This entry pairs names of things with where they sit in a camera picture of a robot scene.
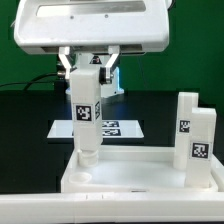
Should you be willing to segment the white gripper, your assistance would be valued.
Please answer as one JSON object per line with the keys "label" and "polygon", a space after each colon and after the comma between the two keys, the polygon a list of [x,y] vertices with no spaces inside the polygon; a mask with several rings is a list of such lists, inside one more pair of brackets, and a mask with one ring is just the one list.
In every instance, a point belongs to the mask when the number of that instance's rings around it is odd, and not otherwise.
{"label": "white gripper", "polygon": [[20,0],[14,39],[29,54],[58,54],[65,79],[73,54],[109,53],[99,82],[111,84],[120,51],[161,52],[169,44],[170,0]]}

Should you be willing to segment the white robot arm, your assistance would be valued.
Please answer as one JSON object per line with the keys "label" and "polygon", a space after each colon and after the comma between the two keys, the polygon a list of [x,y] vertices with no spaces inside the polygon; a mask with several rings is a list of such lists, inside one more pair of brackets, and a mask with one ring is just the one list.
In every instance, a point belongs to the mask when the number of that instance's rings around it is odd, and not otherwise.
{"label": "white robot arm", "polygon": [[20,0],[14,40],[28,54],[56,54],[68,70],[74,54],[107,55],[98,82],[112,82],[122,55],[162,52],[169,45],[175,0]]}

